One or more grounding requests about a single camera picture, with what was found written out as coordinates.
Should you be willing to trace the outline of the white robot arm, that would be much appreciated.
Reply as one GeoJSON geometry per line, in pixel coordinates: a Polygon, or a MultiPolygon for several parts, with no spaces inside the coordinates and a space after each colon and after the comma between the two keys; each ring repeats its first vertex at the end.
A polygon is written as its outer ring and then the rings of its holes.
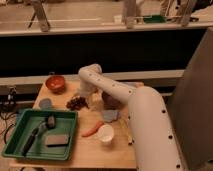
{"type": "Polygon", "coordinates": [[[78,92],[88,97],[99,88],[128,107],[137,171],[184,171],[173,126],[161,94],[104,77],[99,64],[78,71],[78,92]]]}

